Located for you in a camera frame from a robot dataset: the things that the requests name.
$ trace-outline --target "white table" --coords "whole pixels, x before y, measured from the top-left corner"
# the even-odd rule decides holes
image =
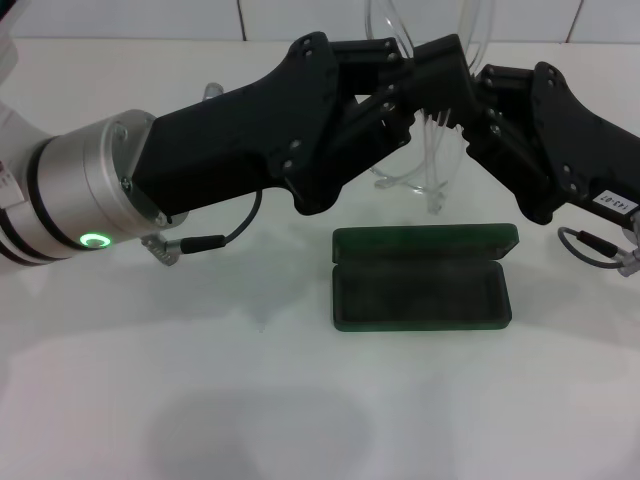
[[[258,79],[286,44],[20,40],[0,98],[51,133],[129,108],[161,115],[204,85]],[[589,108],[640,134],[640,47],[494,45],[487,62],[562,70]],[[443,214],[361,176],[305,218],[269,191],[224,250],[170,269],[137,242],[0,278],[0,478],[632,480],[640,476],[640,277],[574,259],[576,208],[526,221],[465,160]],[[174,235],[228,233],[251,196]],[[337,227],[513,222],[503,331],[343,334]]]

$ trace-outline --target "clear plastic stand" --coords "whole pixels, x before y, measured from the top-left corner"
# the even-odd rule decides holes
[[[467,54],[471,73],[479,69],[484,57],[491,35],[493,8],[494,0],[465,0],[462,5],[457,33]],[[413,55],[414,42],[393,0],[367,0],[367,38],[382,36],[374,33],[374,25],[378,24],[384,25],[385,33],[396,38],[403,56]],[[394,165],[392,162],[395,159],[391,159],[390,162],[372,168],[371,171],[380,177],[375,183],[376,188],[386,189],[396,185],[409,187],[414,192],[425,195],[430,213],[440,212],[464,156],[465,145],[459,127],[450,130],[438,126],[439,123],[446,122],[448,115],[449,112],[440,112],[435,118],[425,117],[422,112],[416,115],[417,126],[411,133],[417,140],[416,143],[420,143],[416,137],[422,136],[422,152],[416,152],[417,160],[410,165]]]

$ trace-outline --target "white surface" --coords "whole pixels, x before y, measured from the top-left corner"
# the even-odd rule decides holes
[[[420,41],[454,33],[461,0],[395,0]],[[580,0],[497,0],[493,38],[563,42]],[[242,0],[249,40],[294,40],[313,30],[335,39],[364,38],[364,0]]]
[[[242,39],[236,0],[31,0],[13,34]]]
[[[0,98],[61,133],[195,103],[210,81],[243,85],[287,45],[18,48]],[[640,134],[640,48],[503,44],[487,55],[542,59],[587,107]],[[440,218],[373,181],[363,175],[313,218],[266,192],[237,243],[170,269],[130,242],[0,277],[0,478],[637,480],[640,277],[594,270],[555,236],[567,225],[624,245],[619,229],[572,207],[533,225],[470,160]],[[176,235],[229,232],[252,201],[195,212]],[[511,325],[335,331],[332,231],[425,221],[518,225],[521,244],[502,262]]]
[[[640,43],[640,2],[586,0],[572,42]]]

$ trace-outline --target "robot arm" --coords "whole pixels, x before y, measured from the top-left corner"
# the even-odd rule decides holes
[[[450,111],[445,126],[463,127],[469,155],[532,221],[547,224],[570,202],[632,229],[640,139],[586,110],[554,67],[487,66],[474,78],[455,35],[403,59],[393,39],[331,43],[322,33],[296,41],[254,84],[157,119],[130,111],[41,142],[16,172],[25,201],[4,209],[0,226],[12,230],[14,250],[16,239],[28,247],[17,248],[20,258],[42,263],[149,238],[190,210],[268,187],[316,214],[410,141],[418,110]]]

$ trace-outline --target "black band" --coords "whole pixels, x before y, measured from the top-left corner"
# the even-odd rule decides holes
[[[18,265],[22,265],[24,267],[37,267],[38,265],[40,265],[39,263],[32,263],[32,262],[29,262],[27,260],[24,260],[24,259],[20,258],[15,253],[13,253],[11,250],[9,250],[7,247],[5,247],[2,242],[0,242],[0,254],[4,255],[5,257],[7,257],[12,262],[17,263]]]
[[[98,250],[96,248],[85,247],[84,245],[80,245],[69,237],[67,237],[62,230],[58,228],[58,226],[53,222],[47,209],[44,206],[44,202],[42,201],[42,197],[40,196],[40,189],[38,188],[38,165],[40,164],[40,157],[42,156],[42,152],[45,147],[49,144],[49,142],[53,139],[49,139],[40,145],[31,157],[29,161],[29,166],[27,168],[27,189],[29,190],[29,200],[31,200],[31,205],[33,205],[33,209],[42,223],[42,226],[47,229],[49,234],[53,238],[55,238],[58,242],[63,245],[66,245],[69,248],[74,250],[80,250],[85,252],[87,250]]]
[[[13,245],[22,253],[39,260],[47,260],[49,262],[64,260],[63,258],[48,257],[30,247],[27,242],[22,239],[20,234],[16,232],[15,228],[13,228],[11,220],[9,220],[9,215],[7,215],[7,212],[4,209],[0,209],[0,228],[2,228],[9,241],[11,241],[11,243],[13,243]]]

